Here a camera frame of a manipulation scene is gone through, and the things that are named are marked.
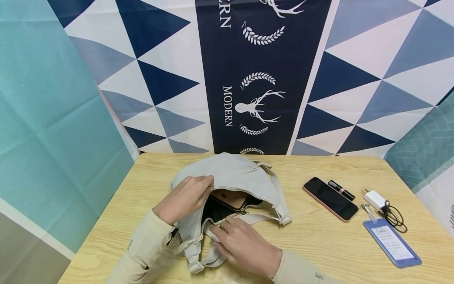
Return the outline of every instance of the laurel wreath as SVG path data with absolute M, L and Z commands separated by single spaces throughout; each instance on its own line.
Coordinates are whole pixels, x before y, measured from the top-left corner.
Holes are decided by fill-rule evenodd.
M 247 39 L 250 43 L 254 45 L 267 45 L 270 44 L 271 42 L 275 41 L 277 38 L 279 38 L 283 33 L 284 33 L 284 28 L 285 26 L 282 26 L 280 29 L 278 29 L 274 34 L 272 35 L 258 35 L 252 31 L 250 27 L 246 25 L 246 21 L 244 21 L 244 24 L 241 26 L 244 27 L 243 30 L 243 35 L 244 38 Z
M 246 148 L 246 149 L 241 150 L 240 154 L 246 154 L 249 152 L 257 152 L 262 155 L 264 154 L 264 152 L 262 150 L 260 150 L 259 148 Z
M 276 85 L 276 79 L 269 75 L 268 73 L 265 72 L 256 72 L 256 73 L 251 73 L 246 78 L 241 81 L 241 89 L 244 90 L 244 87 L 248 86 L 252 81 L 255 80 L 260 80 L 260 79 L 265 79 L 268 82 L 270 82 L 273 85 Z
M 241 131 L 243 131 L 244 133 L 249 134 L 249 135 L 259 135 L 259 134 L 265 133 L 268 130 L 268 127 L 265 127 L 264 129 L 261 129 L 261 130 L 250 130 L 249 128 L 244 126 L 243 123 L 241 123 L 240 129 L 241 129 Z
M 451 221 L 451 225 L 453 226 L 453 230 L 454 230 L 454 204 L 451 205 L 451 218 L 450 218 L 450 221 Z

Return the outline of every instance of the wooden table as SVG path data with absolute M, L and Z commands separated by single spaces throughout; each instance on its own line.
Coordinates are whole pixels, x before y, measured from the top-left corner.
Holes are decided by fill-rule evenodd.
M 207 154 L 140 155 L 95 227 L 69 265 L 60 284 L 105 283 L 129 243 L 134 227 L 169 191 L 175 174 Z M 454 283 L 454 240 L 379 158 L 246 155 L 273 165 L 293 218 L 279 228 L 272 222 L 254 227 L 272 244 L 305 256 L 345 283 Z M 343 223 L 324 209 L 301 186 L 317 176 L 335 180 L 364 203 L 360 191 L 377 190 L 397 207 L 409 231 L 403 238 L 423 261 L 421 266 L 396 268 L 363 226 L 360 209 Z M 203 246 L 206 253 L 208 243 Z M 165 249 L 162 274 L 155 283 L 267 283 L 228 263 L 190 275 L 187 261 Z

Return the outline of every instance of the lanyard clip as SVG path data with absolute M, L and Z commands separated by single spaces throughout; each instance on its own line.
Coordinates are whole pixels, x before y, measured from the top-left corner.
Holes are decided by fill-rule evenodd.
M 374 213 L 370 209 L 369 204 L 363 203 L 363 204 L 361 204 L 361 208 L 367 212 L 367 214 L 369 215 L 369 219 L 372 221 L 372 223 L 376 224 L 378 222 L 374 216 Z

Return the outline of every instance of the id card holder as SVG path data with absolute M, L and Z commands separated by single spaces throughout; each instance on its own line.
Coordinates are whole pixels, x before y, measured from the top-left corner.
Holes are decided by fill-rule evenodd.
M 363 224 L 395 266 L 405 268 L 422 264 L 422 260 L 388 221 L 385 219 L 374 221 L 366 221 Z

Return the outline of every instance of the teal fabric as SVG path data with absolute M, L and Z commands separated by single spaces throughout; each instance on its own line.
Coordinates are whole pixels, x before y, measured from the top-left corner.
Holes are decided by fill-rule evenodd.
M 452 166 L 454 91 L 394 145 L 385 159 L 414 193 Z
M 133 164 L 46 0 L 0 2 L 0 198 L 76 252 Z

